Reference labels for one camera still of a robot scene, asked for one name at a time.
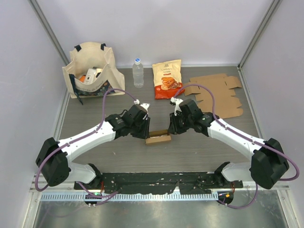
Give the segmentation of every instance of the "clear plastic bottle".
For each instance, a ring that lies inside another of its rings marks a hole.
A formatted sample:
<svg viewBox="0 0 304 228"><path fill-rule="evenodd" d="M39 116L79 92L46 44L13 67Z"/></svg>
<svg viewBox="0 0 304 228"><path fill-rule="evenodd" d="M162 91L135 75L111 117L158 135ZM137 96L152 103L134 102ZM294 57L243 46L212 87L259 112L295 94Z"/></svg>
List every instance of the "clear plastic bottle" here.
<svg viewBox="0 0 304 228"><path fill-rule="evenodd" d="M135 59L135 63L133 64L133 79L135 87L143 87L143 65L139 58Z"/></svg>

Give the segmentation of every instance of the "wall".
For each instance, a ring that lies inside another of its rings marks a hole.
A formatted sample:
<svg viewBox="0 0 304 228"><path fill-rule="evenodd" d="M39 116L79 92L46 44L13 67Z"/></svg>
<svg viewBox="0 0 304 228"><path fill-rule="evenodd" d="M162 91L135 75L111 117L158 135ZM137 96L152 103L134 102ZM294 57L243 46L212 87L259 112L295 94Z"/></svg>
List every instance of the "wall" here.
<svg viewBox="0 0 304 228"><path fill-rule="evenodd" d="M38 0L67 56L104 42L119 67L181 58L238 64L272 0Z"/></svg>
<svg viewBox="0 0 304 228"><path fill-rule="evenodd" d="M304 1L284 0L244 67L258 121L266 138L274 137L297 162L302 174L290 182L304 211Z"/></svg>
<svg viewBox="0 0 304 228"><path fill-rule="evenodd" d="M63 62L26 0L0 2L0 31L0 221L16 228L65 84Z"/></svg>

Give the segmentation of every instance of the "orange and beige snack bag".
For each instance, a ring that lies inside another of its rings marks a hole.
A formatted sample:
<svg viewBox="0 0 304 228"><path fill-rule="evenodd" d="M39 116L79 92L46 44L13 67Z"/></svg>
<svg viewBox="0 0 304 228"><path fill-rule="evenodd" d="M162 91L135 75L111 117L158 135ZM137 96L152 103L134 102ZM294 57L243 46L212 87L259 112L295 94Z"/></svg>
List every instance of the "orange and beige snack bag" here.
<svg viewBox="0 0 304 228"><path fill-rule="evenodd" d="M182 88L181 60L153 64L155 99L170 99Z"/></svg>

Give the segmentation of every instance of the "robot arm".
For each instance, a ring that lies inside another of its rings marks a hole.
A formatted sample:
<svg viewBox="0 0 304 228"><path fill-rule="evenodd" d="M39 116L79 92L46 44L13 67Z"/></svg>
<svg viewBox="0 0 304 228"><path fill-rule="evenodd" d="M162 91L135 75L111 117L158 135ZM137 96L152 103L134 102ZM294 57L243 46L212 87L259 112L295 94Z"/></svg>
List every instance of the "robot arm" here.
<svg viewBox="0 0 304 228"><path fill-rule="evenodd" d="M133 137L146 139L149 136L149 104L135 104L124 114L109 115L98 130L95 126L73 137L56 142L54 138L45 140L36 164L42 161L55 149L63 147L54 154L42 168L42 174L49 186L59 185L63 181L80 181L94 188L100 184L101 174L93 164L81 165L72 161L86 151L131 134Z"/></svg>
<svg viewBox="0 0 304 228"><path fill-rule="evenodd" d="M247 168L245 171L250 172L251 178L261 187L271 189L289 169L286 159L254 143L259 142L283 153L282 147L277 140L270 139L265 141L264 139L256 138L219 119L222 123L221 125L215 120L212 113L203 114L191 99L183 101L172 98L171 104L175 105L175 112L170 114L169 133L181 134L192 128L195 132L218 139L231 146L246 156L251 162L250 169ZM240 170L231 167L234 167L232 163L227 164L222 170L222 175L228 181L235 181L237 176L239 176L237 172L240 173Z"/></svg>

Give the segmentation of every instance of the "beige tote bag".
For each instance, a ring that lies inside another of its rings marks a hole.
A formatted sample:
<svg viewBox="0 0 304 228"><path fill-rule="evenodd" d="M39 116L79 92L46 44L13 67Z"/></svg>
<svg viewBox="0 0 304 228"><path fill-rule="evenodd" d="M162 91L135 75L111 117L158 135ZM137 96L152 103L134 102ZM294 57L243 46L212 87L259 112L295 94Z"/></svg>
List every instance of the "beige tote bag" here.
<svg viewBox="0 0 304 228"><path fill-rule="evenodd" d="M124 90L124 75L115 66L114 53L111 47L105 44L86 42L75 46L70 52L71 62L63 67L67 90L71 98L103 96L110 88ZM79 81L81 76L86 75L89 68L101 68L102 71L96 76L91 84ZM122 95L123 92L110 92L109 95Z"/></svg>

